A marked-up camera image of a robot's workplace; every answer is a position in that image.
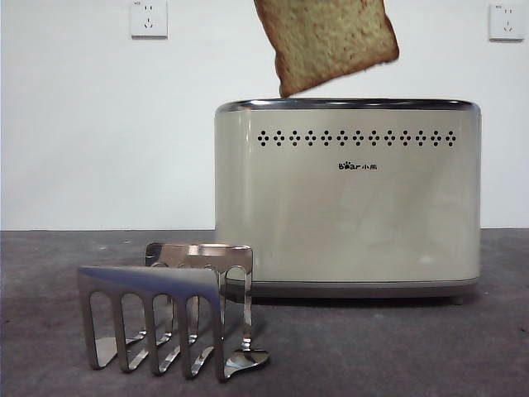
toaster base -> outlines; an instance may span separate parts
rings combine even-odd
[[[474,290],[478,277],[469,280],[449,281],[394,281],[394,282],[299,282],[254,281],[252,296],[262,298],[426,298],[461,296]],[[226,293],[244,294],[244,282],[228,279]]]

toaster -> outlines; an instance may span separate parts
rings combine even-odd
[[[466,294],[479,278],[480,134],[479,107],[459,100],[224,104],[216,241],[251,246],[254,296]]]

toaster vent hole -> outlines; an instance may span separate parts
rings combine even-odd
[[[307,130],[307,134],[299,133],[299,130],[292,130],[292,132],[284,133],[282,130],[275,130],[272,132],[267,132],[266,130],[260,130],[257,133],[257,143],[261,146],[266,146],[266,143],[270,140],[273,140],[276,146],[281,146],[285,141],[292,144],[292,146],[297,146],[301,140],[305,140],[309,146],[314,146],[317,141],[321,141],[324,146],[330,146],[332,141],[336,141],[337,146],[345,146],[346,141],[351,138],[354,141],[356,146],[361,146],[361,142],[366,138],[366,141],[369,141],[371,146],[377,146],[379,141],[382,141],[387,146],[392,146],[395,141],[401,141],[402,146],[408,146],[408,144],[415,141],[418,146],[424,146],[426,141],[431,141],[432,146],[444,146],[443,143],[447,146],[454,146],[456,141],[456,136],[454,131],[440,131],[433,130],[430,134],[425,133],[424,130],[416,130],[417,133],[410,133],[409,130],[402,130],[402,134],[394,134],[394,130],[388,129],[384,130],[380,134],[377,130],[372,129],[368,130],[365,135],[362,134],[361,130],[353,130],[350,135],[347,134],[346,130],[324,130],[319,135],[318,131]]]

toast rack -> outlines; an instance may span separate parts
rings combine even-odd
[[[150,370],[163,375],[169,365],[181,355],[183,375],[192,379],[208,357],[215,351],[216,374],[219,381],[228,380],[238,371],[257,368],[269,359],[269,353],[251,349],[251,272],[252,251],[248,246],[225,244],[149,244],[145,255],[146,267],[79,268],[79,293],[89,364],[93,369],[104,368],[117,356],[124,372],[135,370],[149,357]],[[245,272],[244,322],[241,349],[224,360],[224,316],[226,275],[232,268]],[[93,326],[91,296],[104,293],[111,301],[115,337],[96,339]],[[145,329],[126,338],[123,322],[122,297],[135,294],[141,299],[145,315]],[[153,301],[156,296],[167,296],[167,318],[163,336],[158,339],[155,328]],[[198,339],[199,297],[209,303],[212,316],[213,346],[207,347],[191,364],[190,346]],[[179,345],[160,363],[158,347],[173,333],[176,308]],[[147,338],[147,348],[129,360],[127,347]]]

bread crust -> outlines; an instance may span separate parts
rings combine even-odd
[[[367,7],[366,0],[360,0],[362,4]],[[281,97],[285,98],[290,95],[293,95],[295,93],[299,93],[301,91],[304,91],[309,88],[316,87],[320,84],[325,83],[326,81],[330,79],[334,79],[337,77],[341,77],[345,74],[351,74],[354,72],[358,72],[363,69],[367,69],[371,66],[374,66],[376,64],[384,63],[384,62],[390,62],[393,60],[396,60],[399,57],[399,48],[397,43],[397,38],[395,36],[395,32],[393,29],[393,26],[391,24],[391,21],[389,20],[388,16],[386,15],[385,7],[384,7],[384,0],[375,0],[379,1],[382,7],[382,12],[384,13],[384,24],[386,28],[388,29],[388,32],[391,36],[391,41],[393,44],[388,49],[388,51],[381,53],[381,54],[375,54],[372,55],[370,59],[366,59],[361,61],[360,63],[356,62],[354,65],[351,65],[349,68],[342,69],[342,70],[330,70],[327,74],[320,74],[317,76],[313,76],[311,79],[308,79],[304,82],[304,84],[295,84],[291,79],[289,78],[289,71],[288,71],[288,61],[285,59],[284,54],[284,47],[281,40],[280,32],[276,31],[275,27],[278,25],[279,16],[275,12],[270,11],[270,7],[267,7],[267,3],[269,0],[254,0],[255,8],[257,10],[257,14],[259,16],[259,19],[261,20],[264,31],[269,38],[269,41],[271,45],[275,49],[275,69],[276,73],[279,76],[280,80],[280,86],[279,86],[279,93]]]

